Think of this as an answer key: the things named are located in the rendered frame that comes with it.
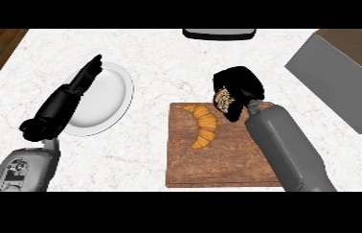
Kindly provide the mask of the golden croissant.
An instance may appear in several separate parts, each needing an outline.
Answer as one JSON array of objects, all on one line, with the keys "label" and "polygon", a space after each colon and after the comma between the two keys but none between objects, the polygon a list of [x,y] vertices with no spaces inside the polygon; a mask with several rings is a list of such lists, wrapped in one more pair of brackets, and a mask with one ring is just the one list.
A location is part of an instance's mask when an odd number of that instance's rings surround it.
[{"label": "golden croissant", "polygon": [[186,105],[181,109],[192,114],[196,121],[198,135],[192,143],[192,149],[204,149],[215,138],[215,116],[205,105]]}]

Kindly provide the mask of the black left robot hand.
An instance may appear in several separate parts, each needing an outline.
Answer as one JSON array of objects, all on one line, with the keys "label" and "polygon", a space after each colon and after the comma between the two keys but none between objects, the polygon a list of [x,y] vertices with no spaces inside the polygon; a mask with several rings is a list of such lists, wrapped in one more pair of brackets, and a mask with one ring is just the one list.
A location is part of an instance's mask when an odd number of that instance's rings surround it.
[{"label": "black left robot hand", "polygon": [[102,72],[102,56],[97,55],[79,70],[71,82],[50,94],[35,116],[22,122],[22,137],[31,142],[54,138],[65,129],[75,113],[81,97]]}]

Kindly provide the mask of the white oval plate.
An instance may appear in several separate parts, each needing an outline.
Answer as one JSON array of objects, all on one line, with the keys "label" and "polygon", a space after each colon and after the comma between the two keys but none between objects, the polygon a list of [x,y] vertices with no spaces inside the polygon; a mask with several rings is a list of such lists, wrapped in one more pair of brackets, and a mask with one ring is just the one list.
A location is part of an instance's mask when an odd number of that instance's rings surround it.
[{"label": "white oval plate", "polygon": [[115,63],[103,62],[102,72],[82,94],[63,131],[79,137],[105,131],[124,116],[133,95],[134,83],[128,72]]}]

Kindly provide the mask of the brown wooden cutting board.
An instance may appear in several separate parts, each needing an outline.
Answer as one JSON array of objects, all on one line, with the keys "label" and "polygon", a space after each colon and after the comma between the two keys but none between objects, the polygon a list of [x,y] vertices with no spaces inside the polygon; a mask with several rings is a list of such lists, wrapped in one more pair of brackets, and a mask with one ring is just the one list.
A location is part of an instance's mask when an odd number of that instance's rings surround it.
[{"label": "brown wooden cutting board", "polygon": [[246,132],[246,109],[232,123],[214,105],[205,104],[217,119],[215,138],[205,148],[193,150],[198,127],[190,112],[181,109],[186,105],[170,103],[167,187],[279,187],[279,179]]}]

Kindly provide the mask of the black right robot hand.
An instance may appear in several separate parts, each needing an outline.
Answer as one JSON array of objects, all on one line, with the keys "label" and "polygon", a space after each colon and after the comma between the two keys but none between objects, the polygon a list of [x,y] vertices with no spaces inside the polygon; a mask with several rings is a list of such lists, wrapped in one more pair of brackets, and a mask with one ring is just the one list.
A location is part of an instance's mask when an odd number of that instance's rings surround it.
[{"label": "black right robot hand", "polygon": [[243,66],[235,66],[214,74],[214,94],[220,88],[226,88],[235,102],[223,113],[230,122],[239,120],[243,107],[252,100],[264,100],[264,88],[260,80]]}]

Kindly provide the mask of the brown speckled cupcake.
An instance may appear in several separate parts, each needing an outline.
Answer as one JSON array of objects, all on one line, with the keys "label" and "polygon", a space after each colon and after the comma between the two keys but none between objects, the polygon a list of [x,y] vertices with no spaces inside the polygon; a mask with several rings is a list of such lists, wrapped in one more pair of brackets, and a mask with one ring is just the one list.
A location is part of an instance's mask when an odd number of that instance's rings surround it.
[{"label": "brown speckled cupcake", "polygon": [[235,102],[235,99],[230,97],[230,93],[226,88],[220,88],[214,94],[214,105],[215,108],[226,113],[229,110],[229,105]]}]

